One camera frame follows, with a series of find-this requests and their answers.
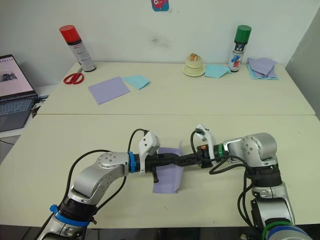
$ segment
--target red scissors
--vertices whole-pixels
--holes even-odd
[[[80,67],[80,69],[76,73],[72,73],[69,76],[66,76],[65,79],[63,80],[63,82],[65,84],[80,84],[80,83],[82,83],[85,79],[85,76],[81,73],[81,71],[82,71],[82,67]]]

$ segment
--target robotic arm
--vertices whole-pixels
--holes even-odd
[[[274,222],[295,224],[286,185],[280,175],[277,143],[270,134],[262,132],[227,140],[219,144],[218,149],[222,149],[219,156],[241,157],[251,168],[247,177],[253,184],[251,213],[255,227],[262,231]]]
[[[281,240],[285,237],[310,240],[305,232],[295,226],[285,226],[286,229],[282,229],[284,227],[281,225],[284,223],[294,225],[295,217],[286,185],[280,176],[276,156],[277,143],[270,134],[257,133],[215,144],[213,135],[205,126],[198,125],[195,132],[200,139],[208,141],[207,145],[197,147],[196,154],[157,154],[160,141],[149,131],[139,142],[138,154],[130,151],[106,152],[99,156],[93,165],[79,174],[61,205],[51,206],[53,214],[36,239],[80,237],[89,223],[95,222],[93,216],[99,209],[97,204],[110,184],[129,173],[152,173],[153,181],[157,183],[157,166],[201,165],[202,168],[208,168],[216,166],[221,159],[237,156],[250,168],[247,177],[252,182],[251,191],[254,199],[251,201],[251,213],[255,228],[261,232],[267,229],[267,239],[273,236],[271,240]],[[235,161],[236,158],[231,158],[231,163]]]

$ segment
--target cable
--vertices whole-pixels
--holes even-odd
[[[148,132],[148,130],[145,130],[145,129],[142,129],[142,128],[138,128],[138,129],[134,130],[133,133],[131,134],[130,141],[129,141],[129,144],[128,144],[128,152],[130,152],[132,139],[134,138],[134,135],[138,131],[142,131],[144,133],[144,135],[146,135],[147,132]]]
[[[25,234],[23,235],[23,237],[21,238],[21,240],[24,240],[25,237],[27,236],[27,234],[29,233],[29,231],[31,230],[31,226],[28,228],[28,230],[25,232]]]
[[[209,174],[210,175],[216,175],[216,174],[221,174],[221,173],[224,173],[224,172],[227,172],[231,169],[234,169],[234,168],[238,168],[238,167],[245,167],[245,170],[244,170],[244,174],[243,174],[243,190],[241,192],[241,194],[239,195],[238,197],[238,200],[237,200],[237,208],[238,208],[238,211],[239,211],[239,214],[241,215],[242,219],[249,225],[249,227],[257,234],[257,235],[261,235],[261,232],[253,226],[253,224],[251,223],[251,220],[249,218],[249,215],[248,215],[248,212],[247,212],[247,208],[246,208],[246,193],[253,187],[254,185],[254,182],[253,180],[251,180],[251,185],[249,187],[247,187],[247,175],[248,175],[248,172],[251,172],[252,168],[246,163],[245,160],[243,160],[241,157],[239,156],[236,156],[236,155],[226,155],[226,156],[218,156],[218,157],[215,157],[214,159],[206,159],[206,158],[203,158],[203,157],[200,157],[198,156],[197,152],[196,152],[196,148],[195,148],[195,145],[194,145],[194,135],[196,133],[199,133],[199,130],[200,129],[196,129],[194,130],[192,133],[191,133],[191,136],[190,136],[190,144],[191,144],[191,148],[192,148],[192,151],[194,153],[194,155],[196,156],[197,160],[200,160],[202,162],[212,162],[212,161],[217,161],[217,160],[222,160],[221,162],[219,162],[215,167],[213,167],[210,171],[209,171]],[[238,163],[238,164],[234,164],[234,165],[231,165],[229,167],[225,167],[221,170],[217,170],[222,164],[224,164],[227,159],[229,158],[234,158],[234,159],[237,159],[239,160],[240,162],[242,163]]]
[[[110,152],[109,150],[104,150],[104,149],[98,149],[98,150],[92,150],[92,151],[88,151],[86,152],[85,154],[81,155],[80,157],[78,157],[77,160],[75,160],[75,162],[72,164],[71,168],[70,168],[70,171],[69,171],[69,175],[68,175],[68,179],[67,179],[67,182],[66,182],[66,188],[65,188],[65,192],[64,192],[64,196],[62,198],[62,201],[60,203],[60,205],[63,203],[63,201],[67,198],[68,196],[68,192],[69,192],[69,189],[70,189],[70,182],[71,182],[71,177],[72,177],[72,173],[74,171],[74,168],[75,166],[77,165],[77,163],[83,159],[84,157],[88,156],[89,154],[93,154],[93,153],[98,153],[98,152],[105,152],[105,153],[108,153]]]
[[[145,129],[142,129],[142,128],[138,128],[138,129],[134,130],[133,133],[131,134],[131,137],[130,137],[130,140],[129,140],[128,149],[127,149],[128,152],[130,152],[132,139],[134,138],[136,132],[138,132],[138,131],[142,131],[144,135],[146,135],[148,133],[148,130],[145,130]],[[127,176],[124,176],[122,184],[118,188],[118,190],[112,196],[110,196],[107,200],[105,200],[100,206],[98,206],[94,214],[97,214],[97,212],[101,208],[103,208],[111,199],[113,199],[121,191],[121,189],[124,187],[124,185],[126,183],[126,180],[127,180]]]
[[[243,191],[242,191],[243,193],[246,192],[246,188],[247,188],[247,175],[248,175],[248,171],[244,170],[244,174],[243,174]],[[242,208],[243,208],[243,212],[244,212],[244,215],[245,215],[246,219],[248,221],[250,221],[250,218],[249,218],[249,215],[248,215],[248,212],[247,212],[247,207],[246,207],[246,194],[243,194],[243,197],[242,197]]]
[[[85,240],[85,238],[86,238],[87,227],[88,227],[88,226],[85,226],[85,227],[82,229],[81,240]]]
[[[40,236],[40,234],[43,232],[43,230],[45,229],[45,227],[47,226],[48,222],[50,221],[51,217],[53,216],[54,213],[51,213],[50,216],[47,218],[47,220],[45,220],[45,222],[42,224],[40,230],[38,231],[38,233],[36,234],[36,236],[34,237],[34,240],[37,240],[38,237]]]
[[[123,182],[121,184],[121,186],[118,188],[118,190],[112,194],[111,197],[109,197],[107,200],[105,200],[100,206],[97,207],[96,211],[95,211],[95,214],[101,209],[104,207],[104,205],[106,205],[111,199],[113,199],[120,191],[121,189],[124,187],[125,183],[126,183],[126,180],[127,180],[127,176],[124,176],[123,178]]]
[[[3,140],[0,140],[0,142],[3,142],[3,143],[5,143],[5,144],[10,144],[10,145],[15,145],[14,143],[6,142],[6,141],[3,141]]]
[[[190,136],[190,145],[191,145],[191,148],[192,148],[192,152],[194,153],[194,155],[197,157],[197,152],[196,152],[196,148],[195,148],[195,144],[194,144],[194,135],[197,133],[197,130],[194,130],[192,133],[191,133],[191,136]]]
[[[100,229],[98,229],[98,231],[96,231],[96,235],[97,235],[97,240],[100,240]]]

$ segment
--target small plate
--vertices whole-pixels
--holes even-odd
[[[184,72],[186,75],[190,76],[190,77],[199,77],[199,76],[201,76],[202,74],[205,73],[205,68],[204,68],[204,66],[202,66],[201,68],[199,68],[198,71],[189,71],[189,69],[190,69],[190,68],[185,65],[185,66],[183,67],[183,72]]]

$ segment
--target blue ring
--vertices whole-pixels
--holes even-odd
[[[56,204],[53,204],[50,207],[50,211],[54,213],[54,216],[55,216],[56,219],[58,219],[59,221],[65,223],[65,224],[69,224],[69,225],[73,225],[73,226],[77,226],[77,227],[86,227],[90,223],[88,221],[75,221],[75,220],[71,220],[69,218],[66,218],[66,217],[62,216],[58,212],[58,206]]]
[[[128,151],[129,157],[130,157],[130,173],[135,173],[136,172],[136,161],[135,161],[135,155],[132,151]]]
[[[302,229],[296,227],[296,226],[276,226],[274,227],[268,234],[268,237],[267,237],[267,240],[269,240],[271,238],[271,236],[279,231],[283,231],[283,230],[291,230],[291,231],[296,231],[296,232],[299,232],[299,233],[302,233],[304,235],[307,235],[309,236],[308,234],[306,234]]]

